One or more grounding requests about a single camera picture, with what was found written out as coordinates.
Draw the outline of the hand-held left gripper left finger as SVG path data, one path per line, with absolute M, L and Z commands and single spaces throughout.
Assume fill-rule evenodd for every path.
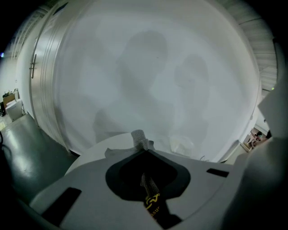
M 71 187 L 81 193 L 60 223 L 62 229 L 160 230 L 161 226 L 151 217 L 143 202 L 121 199 L 106 183 L 106 171 L 131 155 L 120 153 L 77 167 L 38 193 L 30 202 L 30 207 L 42 215 Z

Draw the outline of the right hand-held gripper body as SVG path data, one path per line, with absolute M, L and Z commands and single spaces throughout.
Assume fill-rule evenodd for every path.
M 288 55 L 274 48 L 277 83 L 259 105 L 271 137 L 250 153 L 221 230 L 288 230 Z

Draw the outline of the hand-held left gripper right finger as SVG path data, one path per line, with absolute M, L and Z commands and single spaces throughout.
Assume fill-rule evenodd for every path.
M 197 214 L 227 179 L 231 167 L 146 152 L 146 221 L 184 222 Z

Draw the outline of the white low cabinet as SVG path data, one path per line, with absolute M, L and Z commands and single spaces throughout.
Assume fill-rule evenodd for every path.
M 23 102 L 21 99 L 13 100 L 7 104 L 6 113 L 12 122 L 23 116 Z

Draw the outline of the white door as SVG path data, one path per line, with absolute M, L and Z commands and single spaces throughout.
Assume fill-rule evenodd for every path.
M 53 102 L 53 73 L 59 48 L 56 21 L 62 9 L 62 5 L 57 3 L 44 16 L 44 22 L 36 37 L 32 52 L 32 57 L 36 53 L 36 63 L 34 78 L 30 77 L 29 80 L 29 93 L 36 125 L 64 149 L 67 149 L 59 130 Z

